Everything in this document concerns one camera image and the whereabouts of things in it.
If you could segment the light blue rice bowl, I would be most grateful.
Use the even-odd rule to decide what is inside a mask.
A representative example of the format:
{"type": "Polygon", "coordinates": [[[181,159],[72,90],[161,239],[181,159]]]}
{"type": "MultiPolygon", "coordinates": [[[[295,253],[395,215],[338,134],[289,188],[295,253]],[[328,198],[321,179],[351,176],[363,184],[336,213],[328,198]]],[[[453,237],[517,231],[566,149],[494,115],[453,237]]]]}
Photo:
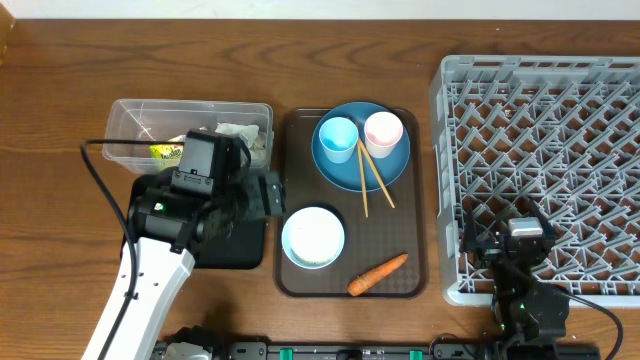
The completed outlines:
{"type": "Polygon", "coordinates": [[[293,213],[282,230],[281,243],[287,258],[308,270],[333,263],[345,245],[341,220],[321,207],[305,207],[293,213]]]}

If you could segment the yellow green snack wrapper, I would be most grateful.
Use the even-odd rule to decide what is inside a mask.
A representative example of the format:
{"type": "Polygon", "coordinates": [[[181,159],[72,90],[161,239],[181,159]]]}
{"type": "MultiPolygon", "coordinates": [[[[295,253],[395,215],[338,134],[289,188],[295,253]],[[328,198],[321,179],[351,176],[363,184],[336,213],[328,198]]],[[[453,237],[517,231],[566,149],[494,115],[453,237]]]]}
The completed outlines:
{"type": "Polygon", "coordinates": [[[185,135],[179,135],[169,139],[169,144],[149,146],[150,156],[155,160],[156,168],[159,171],[179,165],[185,140],[185,135]]]}

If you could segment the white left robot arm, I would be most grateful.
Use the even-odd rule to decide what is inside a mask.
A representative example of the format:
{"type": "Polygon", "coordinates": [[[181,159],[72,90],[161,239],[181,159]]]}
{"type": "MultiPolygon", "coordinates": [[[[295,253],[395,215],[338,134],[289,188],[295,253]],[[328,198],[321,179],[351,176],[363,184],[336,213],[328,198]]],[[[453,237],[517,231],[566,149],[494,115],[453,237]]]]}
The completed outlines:
{"type": "Polygon", "coordinates": [[[196,268],[252,269],[265,221],[284,212],[275,172],[171,167],[134,183],[118,277],[86,359],[148,359],[181,287],[196,268]]]}

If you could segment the white paper napkin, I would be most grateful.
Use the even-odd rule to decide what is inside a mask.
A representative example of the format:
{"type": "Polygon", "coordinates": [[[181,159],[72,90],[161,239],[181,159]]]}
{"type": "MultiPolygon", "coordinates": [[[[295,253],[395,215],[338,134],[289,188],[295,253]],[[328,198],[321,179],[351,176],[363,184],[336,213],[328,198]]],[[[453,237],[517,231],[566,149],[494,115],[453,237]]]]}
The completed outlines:
{"type": "Polygon", "coordinates": [[[241,138],[249,148],[252,162],[262,162],[266,159],[267,133],[261,131],[258,125],[219,123],[215,132],[241,138]]]}

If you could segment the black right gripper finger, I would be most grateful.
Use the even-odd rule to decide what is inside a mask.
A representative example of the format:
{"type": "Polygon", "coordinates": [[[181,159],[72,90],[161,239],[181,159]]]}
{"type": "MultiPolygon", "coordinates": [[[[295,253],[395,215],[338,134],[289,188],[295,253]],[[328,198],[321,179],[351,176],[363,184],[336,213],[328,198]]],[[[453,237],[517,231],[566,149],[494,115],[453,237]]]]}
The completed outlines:
{"type": "Polygon", "coordinates": [[[480,248],[478,240],[477,222],[471,207],[466,210],[463,237],[460,242],[460,251],[464,253],[475,252],[480,248]]]}
{"type": "Polygon", "coordinates": [[[533,199],[529,198],[528,204],[529,204],[530,212],[540,223],[540,227],[542,229],[542,236],[545,239],[557,240],[558,233],[553,228],[553,226],[549,223],[548,219],[541,213],[537,203],[533,199]]]}

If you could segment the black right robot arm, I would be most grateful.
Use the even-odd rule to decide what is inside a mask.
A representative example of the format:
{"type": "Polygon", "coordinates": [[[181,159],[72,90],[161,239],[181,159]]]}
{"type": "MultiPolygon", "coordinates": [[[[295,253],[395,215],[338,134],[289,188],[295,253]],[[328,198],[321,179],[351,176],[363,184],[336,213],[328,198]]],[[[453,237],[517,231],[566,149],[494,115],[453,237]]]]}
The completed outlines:
{"type": "Polygon", "coordinates": [[[569,300],[531,273],[547,259],[558,233],[533,200],[528,205],[527,216],[511,218],[486,236],[473,211],[465,214],[460,251],[492,272],[492,311],[503,327],[502,338],[485,350],[492,359],[556,359],[555,340],[566,335],[569,300]]]}

